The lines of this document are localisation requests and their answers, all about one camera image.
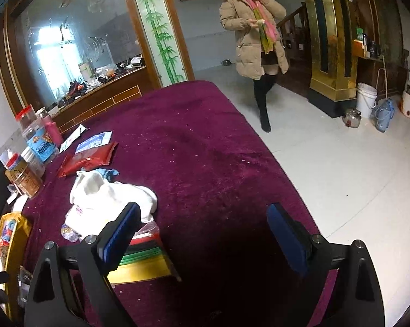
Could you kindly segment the clear jar blue label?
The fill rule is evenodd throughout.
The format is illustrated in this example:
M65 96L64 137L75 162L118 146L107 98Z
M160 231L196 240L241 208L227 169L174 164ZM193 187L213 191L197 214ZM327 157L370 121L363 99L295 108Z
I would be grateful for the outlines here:
M23 130L22 136L31 151L33 151L44 164L53 161L59 153L59 149L51 139L44 123L39 118Z

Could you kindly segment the white plastic bucket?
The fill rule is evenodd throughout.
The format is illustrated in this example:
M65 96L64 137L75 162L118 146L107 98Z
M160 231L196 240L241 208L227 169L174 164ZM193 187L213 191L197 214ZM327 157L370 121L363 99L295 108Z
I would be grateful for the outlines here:
M366 83L358 83L356 90L356 109L361 113L362 118L370 118L376 107L378 91Z

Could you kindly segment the clear jar red lid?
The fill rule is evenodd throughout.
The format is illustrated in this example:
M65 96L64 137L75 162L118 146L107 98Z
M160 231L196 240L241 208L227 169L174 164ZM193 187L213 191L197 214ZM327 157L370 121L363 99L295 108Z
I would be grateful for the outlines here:
M36 112L32 105L28 105L23 110L21 110L16 116L15 120L19 125L21 131L24 131L28 126L30 126L34 121L37 120Z

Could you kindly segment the white paper packet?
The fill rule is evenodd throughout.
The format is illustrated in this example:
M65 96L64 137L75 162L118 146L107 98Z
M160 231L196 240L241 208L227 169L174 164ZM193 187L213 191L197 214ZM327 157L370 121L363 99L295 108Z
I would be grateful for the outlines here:
M87 128L82 124L79 124L78 127L71 133L71 135L61 144L59 152L62 153L66 151L72 144L75 142Z

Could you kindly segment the brown label jar red lid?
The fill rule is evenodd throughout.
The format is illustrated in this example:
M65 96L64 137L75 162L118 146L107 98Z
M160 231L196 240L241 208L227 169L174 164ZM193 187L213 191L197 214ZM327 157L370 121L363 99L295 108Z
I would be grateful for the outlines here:
M5 164L5 175L22 195L33 198L42 187L42 180L19 155L13 154Z

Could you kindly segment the bamboo painted glass panel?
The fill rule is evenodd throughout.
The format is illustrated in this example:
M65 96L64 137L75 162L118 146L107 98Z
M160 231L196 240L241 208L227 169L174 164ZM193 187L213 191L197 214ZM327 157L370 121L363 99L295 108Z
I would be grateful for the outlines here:
M135 2L161 85L170 86L185 81L186 72L165 1Z

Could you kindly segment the woman in beige coat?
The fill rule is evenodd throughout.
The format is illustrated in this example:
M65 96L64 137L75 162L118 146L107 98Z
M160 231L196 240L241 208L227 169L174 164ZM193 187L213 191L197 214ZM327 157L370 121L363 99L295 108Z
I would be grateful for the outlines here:
M267 95L279 73L289 69L277 21L286 17L286 9L276 0L222 0L220 23L232 31L236 40L236 69L254 84L254 97L263 131L271 124Z

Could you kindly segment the wooden staircase railing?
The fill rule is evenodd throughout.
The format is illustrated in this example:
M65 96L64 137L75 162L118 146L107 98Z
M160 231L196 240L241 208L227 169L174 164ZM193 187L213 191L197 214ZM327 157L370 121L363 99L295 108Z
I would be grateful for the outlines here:
M311 61L311 36L306 3L277 23L288 60Z

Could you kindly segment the red foil snack packet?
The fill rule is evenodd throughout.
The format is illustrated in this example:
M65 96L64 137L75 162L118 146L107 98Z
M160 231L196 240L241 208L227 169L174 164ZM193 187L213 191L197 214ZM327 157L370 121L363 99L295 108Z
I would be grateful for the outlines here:
M75 174L77 171L91 171L111 163L118 143L113 142L103 146L87 149L78 154L65 156L57 177L62 178Z

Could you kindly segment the blue water jug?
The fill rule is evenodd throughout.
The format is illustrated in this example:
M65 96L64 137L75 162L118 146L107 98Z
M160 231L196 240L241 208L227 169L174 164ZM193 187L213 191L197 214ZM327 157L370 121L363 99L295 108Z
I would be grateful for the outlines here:
M395 114L394 103L390 98L387 98L376 110L375 110L375 128L384 133L390 125L390 121Z

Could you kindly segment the white cloth bundle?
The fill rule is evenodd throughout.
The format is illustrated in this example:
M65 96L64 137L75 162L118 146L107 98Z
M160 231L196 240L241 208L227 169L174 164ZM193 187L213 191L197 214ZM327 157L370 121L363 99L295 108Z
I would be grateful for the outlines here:
M119 181L109 182L97 171L79 171L70 191L72 207L65 216L65 225L81 239L98 235L130 202L140 207L142 223L154 221L157 196L152 190Z

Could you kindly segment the maroon velvet tablecloth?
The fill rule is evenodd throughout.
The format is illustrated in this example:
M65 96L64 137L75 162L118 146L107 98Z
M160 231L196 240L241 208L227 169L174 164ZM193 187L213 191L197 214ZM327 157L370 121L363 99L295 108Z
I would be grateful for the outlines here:
M111 131L111 168L157 196L155 221L176 276L114 290L139 326L294 326L299 276L268 226L280 203L319 230L266 145L208 81L178 83L84 122Z

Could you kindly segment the wooden cabinet counter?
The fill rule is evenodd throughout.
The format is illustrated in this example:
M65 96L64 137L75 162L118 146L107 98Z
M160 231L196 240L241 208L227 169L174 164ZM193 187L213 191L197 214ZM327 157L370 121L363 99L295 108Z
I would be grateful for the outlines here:
M62 107L53 120L63 134L115 105L140 98L152 90L149 73L143 66L97 87L73 103Z

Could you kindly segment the gold pillar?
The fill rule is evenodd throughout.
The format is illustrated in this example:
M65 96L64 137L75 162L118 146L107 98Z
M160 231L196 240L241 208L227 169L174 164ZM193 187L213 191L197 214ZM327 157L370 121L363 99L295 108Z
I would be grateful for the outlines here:
M305 0L311 37L308 101L331 118L356 104L353 0Z

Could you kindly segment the yellow cardboard box tray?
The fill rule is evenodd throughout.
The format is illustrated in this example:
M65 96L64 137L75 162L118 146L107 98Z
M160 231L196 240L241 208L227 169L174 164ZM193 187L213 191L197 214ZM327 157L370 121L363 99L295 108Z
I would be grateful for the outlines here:
M0 292L7 297L0 308L15 323L20 319L18 276L31 227L29 220L18 212L7 213L0 219L0 273L8 275L6 282L0 283Z

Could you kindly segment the blue white tissue packet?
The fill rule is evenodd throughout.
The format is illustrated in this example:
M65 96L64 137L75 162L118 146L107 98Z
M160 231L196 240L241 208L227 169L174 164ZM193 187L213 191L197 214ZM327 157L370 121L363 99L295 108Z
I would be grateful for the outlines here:
M75 149L75 154L81 153L82 151L86 151L89 149L97 148L100 146L105 146L110 143L112 136L111 131L105 131L99 134L96 134L82 143L78 144L77 148Z

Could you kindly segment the small clear wrapped packet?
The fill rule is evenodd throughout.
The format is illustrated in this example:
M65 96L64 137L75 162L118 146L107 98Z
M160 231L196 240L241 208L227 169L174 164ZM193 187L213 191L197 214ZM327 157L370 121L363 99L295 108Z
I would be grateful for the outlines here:
M62 237L71 242L71 243L76 243L81 241L81 236L75 230L73 230L71 227L69 227L66 224L63 224L60 229Z

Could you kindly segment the pink bottle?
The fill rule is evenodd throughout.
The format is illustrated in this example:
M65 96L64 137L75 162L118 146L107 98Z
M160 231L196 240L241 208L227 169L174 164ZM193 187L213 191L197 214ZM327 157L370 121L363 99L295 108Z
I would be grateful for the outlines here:
M43 116L42 121L53 143L56 145L57 148L60 148L61 144L63 143L63 138L57 124L53 121L49 114Z

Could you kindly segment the metal kettle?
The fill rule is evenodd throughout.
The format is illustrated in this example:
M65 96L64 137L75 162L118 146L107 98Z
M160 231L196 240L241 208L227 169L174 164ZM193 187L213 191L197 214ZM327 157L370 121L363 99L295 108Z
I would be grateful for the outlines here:
M356 108L349 108L345 111L342 121L347 128L358 128L362 120L362 115Z

